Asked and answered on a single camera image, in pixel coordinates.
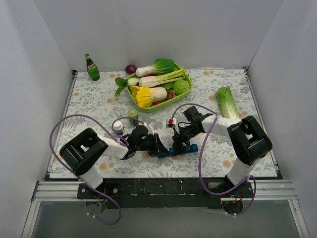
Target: soda bottle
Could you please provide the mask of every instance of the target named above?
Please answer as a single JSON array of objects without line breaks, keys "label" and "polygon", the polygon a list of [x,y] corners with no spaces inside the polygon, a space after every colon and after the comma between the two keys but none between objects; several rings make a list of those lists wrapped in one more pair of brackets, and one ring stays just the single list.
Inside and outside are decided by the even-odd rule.
[{"label": "soda bottle", "polygon": [[98,79],[100,79],[98,67],[91,60],[89,54],[85,54],[85,58],[86,58],[87,72],[89,76],[91,77],[93,81],[97,81]]}]

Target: bottle cap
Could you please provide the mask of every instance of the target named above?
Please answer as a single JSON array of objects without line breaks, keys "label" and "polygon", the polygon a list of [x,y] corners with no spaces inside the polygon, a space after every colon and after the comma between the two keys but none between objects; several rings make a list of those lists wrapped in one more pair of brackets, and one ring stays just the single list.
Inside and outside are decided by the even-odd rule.
[{"label": "bottle cap", "polygon": [[117,120],[117,121],[113,124],[113,129],[115,129],[115,130],[120,130],[120,129],[122,129],[122,123],[121,123],[119,120]]},{"label": "bottle cap", "polygon": [[136,118],[138,116],[138,112],[135,109],[131,109],[128,111],[128,117]]}]

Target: floral tablecloth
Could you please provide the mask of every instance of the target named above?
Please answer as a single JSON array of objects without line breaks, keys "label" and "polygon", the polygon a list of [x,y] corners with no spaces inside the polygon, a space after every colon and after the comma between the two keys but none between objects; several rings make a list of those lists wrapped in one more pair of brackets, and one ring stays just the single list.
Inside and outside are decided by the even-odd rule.
[{"label": "floral tablecloth", "polygon": [[[215,91],[219,87],[230,86],[240,116],[254,116],[259,121],[259,116],[253,101],[250,88],[241,69],[190,69],[187,73],[193,80],[194,88],[187,97],[179,102],[146,114],[139,112],[139,119],[151,123],[159,134],[166,148],[172,147],[173,131],[165,128],[165,120],[172,115],[176,107],[184,103],[198,103],[206,106],[220,114],[219,103]],[[136,108],[133,101],[124,90],[120,97],[116,98],[114,93],[117,89],[114,79],[126,77],[125,72],[101,72],[99,81],[94,82],[85,72],[77,75],[72,97],[69,103],[67,115],[85,114],[92,116],[110,130],[114,119],[127,115],[127,111]],[[187,107],[180,109],[176,114],[178,119],[186,121],[182,112]],[[131,132],[133,127],[128,120],[122,121],[126,132]],[[107,134],[93,121],[85,118],[70,118],[63,125],[62,133],[58,142],[59,149],[70,139],[75,137],[87,127],[93,128],[97,133],[107,137]],[[196,136],[191,143],[197,143],[200,149],[204,134]],[[150,158],[147,152],[137,152],[129,160],[119,160],[113,157],[102,156],[96,162],[95,167],[104,178],[185,178],[198,177],[199,153],[186,154],[164,159]],[[209,136],[204,150],[202,161],[202,173],[204,177],[224,177],[231,169],[236,155],[230,139],[216,134]],[[261,159],[255,166],[252,174],[258,177],[275,177],[276,172],[271,155]],[[51,178],[73,178],[56,159],[50,174]]]}]

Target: vegetable basket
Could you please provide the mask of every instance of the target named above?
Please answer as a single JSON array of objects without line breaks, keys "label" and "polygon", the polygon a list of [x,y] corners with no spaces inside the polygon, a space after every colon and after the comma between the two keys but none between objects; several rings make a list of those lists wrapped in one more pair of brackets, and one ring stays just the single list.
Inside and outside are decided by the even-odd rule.
[{"label": "vegetable basket", "polygon": [[[181,69],[181,67],[180,67],[178,64],[176,64],[176,63],[175,63],[175,68],[176,68],[176,70]],[[133,77],[136,77],[135,73],[132,74],[132,75],[130,75],[127,79],[130,79],[130,78],[133,78]],[[163,101],[163,102],[160,103],[160,104],[151,105],[151,106],[149,106],[148,108],[139,108],[139,110],[142,111],[142,112],[144,112],[144,113],[155,112],[155,111],[157,111],[157,110],[159,110],[159,109],[165,108],[165,107],[167,107],[167,106],[169,106],[169,105],[171,105],[171,104],[173,104],[173,103],[175,103],[175,102],[177,102],[177,101],[179,101],[179,100],[185,98],[186,95],[193,89],[193,82],[192,82],[191,78],[188,76],[188,74],[185,75],[184,80],[186,80],[186,81],[189,83],[189,90],[188,90],[187,92],[182,93],[181,95],[178,95],[178,96],[176,96],[176,97],[174,97],[174,98],[172,98],[172,99],[170,99],[170,100],[168,100],[168,101]],[[129,93],[131,99],[132,99],[133,102],[135,103],[135,105],[138,105],[137,102],[136,102],[136,101],[134,100],[134,98],[132,97],[132,94],[131,94],[132,91],[130,90],[129,87],[127,87],[127,90],[128,90],[128,93]]]}]

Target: can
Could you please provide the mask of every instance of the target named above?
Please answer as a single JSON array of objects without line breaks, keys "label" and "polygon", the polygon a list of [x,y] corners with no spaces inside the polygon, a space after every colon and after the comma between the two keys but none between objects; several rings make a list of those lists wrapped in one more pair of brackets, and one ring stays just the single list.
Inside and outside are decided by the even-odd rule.
[{"label": "can", "polygon": [[113,129],[118,135],[123,135],[124,134],[124,127],[123,127],[122,123],[119,120],[117,120],[113,124]]},{"label": "can", "polygon": [[[133,118],[133,119],[139,119],[137,110],[135,110],[135,109],[129,110],[128,117]],[[129,121],[130,121],[131,126],[137,126],[139,124],[139,122],[136,120],[129,119]]]}]

